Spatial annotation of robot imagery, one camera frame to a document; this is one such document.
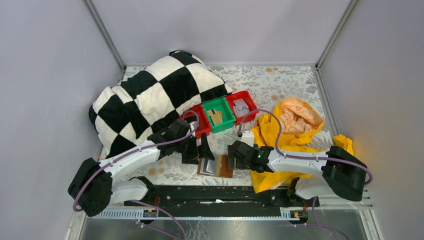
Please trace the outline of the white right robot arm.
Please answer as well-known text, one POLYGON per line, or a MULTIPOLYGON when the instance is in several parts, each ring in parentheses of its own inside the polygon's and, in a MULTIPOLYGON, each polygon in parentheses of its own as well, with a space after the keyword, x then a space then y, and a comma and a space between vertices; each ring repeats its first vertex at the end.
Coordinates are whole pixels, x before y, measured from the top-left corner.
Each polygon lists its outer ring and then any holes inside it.
POLYGON ((363 162, 335 145, 329 151, 295 152, 271 146, 257 148, 237 140, 228 147, 228 154, 258 173, 310 175, 310 178, 296 177, 290 183, 294 188, 292 192, 303 200, 335 194, 342 199, 359 202, 363 198, 366 178, 371 178, 363 162))

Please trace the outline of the grey credit card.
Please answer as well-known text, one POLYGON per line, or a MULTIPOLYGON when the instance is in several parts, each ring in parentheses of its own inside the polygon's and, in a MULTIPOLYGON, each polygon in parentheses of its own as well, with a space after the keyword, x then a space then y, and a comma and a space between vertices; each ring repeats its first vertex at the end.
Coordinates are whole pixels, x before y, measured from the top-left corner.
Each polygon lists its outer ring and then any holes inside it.
POLYGON ((214 176, 217 172, 216 161, 208 158, 203 158, 200 166, 200 173, 203 175, 214 176))

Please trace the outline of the brown leather card holder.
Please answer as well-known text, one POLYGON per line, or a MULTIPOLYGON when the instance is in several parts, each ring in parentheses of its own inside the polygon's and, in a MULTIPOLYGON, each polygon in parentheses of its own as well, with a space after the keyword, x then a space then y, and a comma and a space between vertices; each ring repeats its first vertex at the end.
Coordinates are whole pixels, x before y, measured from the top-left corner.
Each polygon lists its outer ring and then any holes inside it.
POLYGON ((216 163, 216 174, 215 175, 205 175, 201 174, 201 163, 202 159, 199 160, 198 168, 197 168, 197 174, 202 176, 209 176, 209 177, 220 177, 220 178, 229 178, 231 179, 233 177, 234 170, 228 169, 228 155, 217 155, 215 157, 215 163, 216 163))

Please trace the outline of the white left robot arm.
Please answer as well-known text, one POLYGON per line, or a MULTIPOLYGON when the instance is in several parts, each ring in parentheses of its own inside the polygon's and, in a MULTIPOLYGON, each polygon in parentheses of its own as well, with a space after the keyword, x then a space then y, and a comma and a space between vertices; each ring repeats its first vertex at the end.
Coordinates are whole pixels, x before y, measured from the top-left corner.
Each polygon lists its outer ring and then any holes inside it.
POLYGON ((73 210, 93 217, 110 205, 143 199, 149 191, 147 181, 139 177, 127 181, 123 178, 174 153, 189 160, 197 159, 200 154, 194 129, 198 126, 199 120, 194 115, 177 119, 141 144, 116 156, 103 161, 84 160, 67 190, 74 200, 73 210))

